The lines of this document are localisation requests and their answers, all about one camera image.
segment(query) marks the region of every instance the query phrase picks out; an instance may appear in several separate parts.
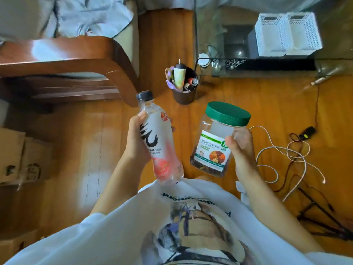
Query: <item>white t-shirt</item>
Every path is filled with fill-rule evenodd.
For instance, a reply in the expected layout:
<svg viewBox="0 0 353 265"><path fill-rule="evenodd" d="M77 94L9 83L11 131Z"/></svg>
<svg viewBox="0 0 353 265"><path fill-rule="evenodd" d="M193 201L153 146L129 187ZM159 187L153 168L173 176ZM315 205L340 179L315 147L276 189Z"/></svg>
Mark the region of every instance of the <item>white t-shirt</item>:
<svg viewBox="0 0 353 265"><path fill-rule="evenodd" d="M96 213L30 245L11 264L353 264L302 254L217 184L154 182L107 216Z"/></svg>

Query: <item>person's left arm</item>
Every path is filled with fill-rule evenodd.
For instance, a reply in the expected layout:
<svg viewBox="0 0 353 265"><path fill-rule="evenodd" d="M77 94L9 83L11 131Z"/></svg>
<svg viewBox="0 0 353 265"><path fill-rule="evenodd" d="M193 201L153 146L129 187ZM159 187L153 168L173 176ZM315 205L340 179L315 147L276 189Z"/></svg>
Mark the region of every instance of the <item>person's left arm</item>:
<svg viewBox="0 0 353 265"><path fill-rule="evenodd" d="M91 214L107 215L137 194L142 170L151 159L139 132L146 116L141 111L130 119L126 149Z"/></svg>

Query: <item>person's right arm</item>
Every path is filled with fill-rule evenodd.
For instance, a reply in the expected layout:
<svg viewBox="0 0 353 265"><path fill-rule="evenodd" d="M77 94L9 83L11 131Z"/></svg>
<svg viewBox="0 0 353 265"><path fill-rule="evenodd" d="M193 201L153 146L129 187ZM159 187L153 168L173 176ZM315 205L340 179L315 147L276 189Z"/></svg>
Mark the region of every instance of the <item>person's right arm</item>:
<svg viewBox="0 0 353 265"><path fill-rule="evenodd" d="M226 145L232 150L236 161L236 175L249 196L250 206L256 218L302 253L324 252L314 237L286 209L261 178L249 130L243 141L244 145L240 147L234 138L228 136Z"/></svg>

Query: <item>beverage bottle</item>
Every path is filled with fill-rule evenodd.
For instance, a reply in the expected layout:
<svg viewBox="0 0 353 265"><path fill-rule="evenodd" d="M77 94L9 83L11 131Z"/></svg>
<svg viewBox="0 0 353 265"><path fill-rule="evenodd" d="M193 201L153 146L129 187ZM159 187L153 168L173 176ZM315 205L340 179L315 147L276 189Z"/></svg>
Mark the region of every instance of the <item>beverage bottle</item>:
<svg viewBox="0 0 353 265"><path fill-rule="evenodd" d="M162 185L174 185L184 177L184 169L175 152L169 116L154 103L151 91L140 92L136 98L140 111L147 112L140 134L151 154L154 174Z"/></svg>

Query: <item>person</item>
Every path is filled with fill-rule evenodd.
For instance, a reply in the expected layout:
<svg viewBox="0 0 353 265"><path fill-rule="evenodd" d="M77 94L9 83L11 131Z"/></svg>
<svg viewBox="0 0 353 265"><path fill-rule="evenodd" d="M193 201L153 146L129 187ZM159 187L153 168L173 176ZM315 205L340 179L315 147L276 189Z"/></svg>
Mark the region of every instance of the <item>person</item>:
<svg viewBox="0 0 353 265"><path fill-rule="evenodd" d="M150 154L144 111L130 119L126 149L90 216L20 251L6 264L353 264L322 247L263 181L248 131L226 138L251 209L213 182L153 182L138 192Z"/></svg>

